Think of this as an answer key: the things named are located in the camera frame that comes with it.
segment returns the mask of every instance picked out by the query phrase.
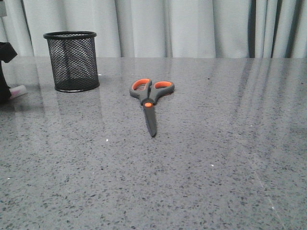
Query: scissor blade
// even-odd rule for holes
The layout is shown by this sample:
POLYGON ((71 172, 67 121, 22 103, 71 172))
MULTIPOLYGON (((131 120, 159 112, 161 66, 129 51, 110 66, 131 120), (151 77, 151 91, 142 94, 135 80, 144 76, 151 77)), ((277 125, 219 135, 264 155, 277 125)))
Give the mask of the scissor blade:
POLYGON ((152 137, 154 137, 157 133, 157 122, 155 119, 154 114, 154 107, 147 108, 143 106, 144 113, 145 113, 145 119, 146 119, 146 125, 148 128, 148 131, 152 137))

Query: scissor handle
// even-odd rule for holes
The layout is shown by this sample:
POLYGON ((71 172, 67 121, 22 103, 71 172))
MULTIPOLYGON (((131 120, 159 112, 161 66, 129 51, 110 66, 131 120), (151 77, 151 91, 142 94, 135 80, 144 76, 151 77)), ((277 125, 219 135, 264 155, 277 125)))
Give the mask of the scissor handle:
POLYGON ((153 102, 153 104, 157 103, 157 100, 165 95, 171 94, 174 92, 175 85, 170 81, 158 81, 153 84, 149 99, 153 102))
POLYGON ((143 101, 147 100, 149 97, 148 92, 149 92, 149 88, 152 85, 152 83, 153 82, 148 78, 138 79, 131 85, 130 95, 132 97, 138 98, 140 100, 140 103, 142 104, 143 101), (138 87, 140 87, 141 85, 145 85, 144 89, 137 90, 138 87))

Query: orange grip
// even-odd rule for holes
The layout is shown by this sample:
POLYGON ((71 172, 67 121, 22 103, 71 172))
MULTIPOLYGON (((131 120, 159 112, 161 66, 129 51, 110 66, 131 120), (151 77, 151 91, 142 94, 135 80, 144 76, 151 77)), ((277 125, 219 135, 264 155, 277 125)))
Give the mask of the orange grip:
POLYGON ((157 83, 155 83, 153 86, 156 88, 156 89, 159 89, 159 88, 164 88, 164 87, 168 87, 168 86, 171 86, 172 83, 169 82, 169 81, 158 81, 157 83))
POLYGON ((132 85, 132 89, 136 90, 140 85, 147 84, 150 81, 148 78, 139 79, 132 85))

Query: table surface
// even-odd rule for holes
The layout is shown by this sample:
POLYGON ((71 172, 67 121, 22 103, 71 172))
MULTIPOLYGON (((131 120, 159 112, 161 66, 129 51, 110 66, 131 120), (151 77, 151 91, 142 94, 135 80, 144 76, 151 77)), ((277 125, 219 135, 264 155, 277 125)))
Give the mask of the table surface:
POLYGON ((307 59, 98 58, 54 90, 48 57, 3 64, 3 229, 307 229, 307 59), (129 87, 172 81, 151 138, 129 87))

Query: pink eraser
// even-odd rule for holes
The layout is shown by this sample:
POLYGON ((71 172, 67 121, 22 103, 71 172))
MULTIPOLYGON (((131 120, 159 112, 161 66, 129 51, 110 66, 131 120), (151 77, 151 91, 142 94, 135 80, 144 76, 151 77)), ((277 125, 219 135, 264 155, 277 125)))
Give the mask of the pink eraser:
POLYGON ((15 88, 11 88, 10 91, 11 91, 11 94, 12 94, 10 99, 13 99, 15 97, 19 97, 19 96, 27 93, 27 89, 25 88, 24 85, 20 85, 20 86, 17 86, 15 88))

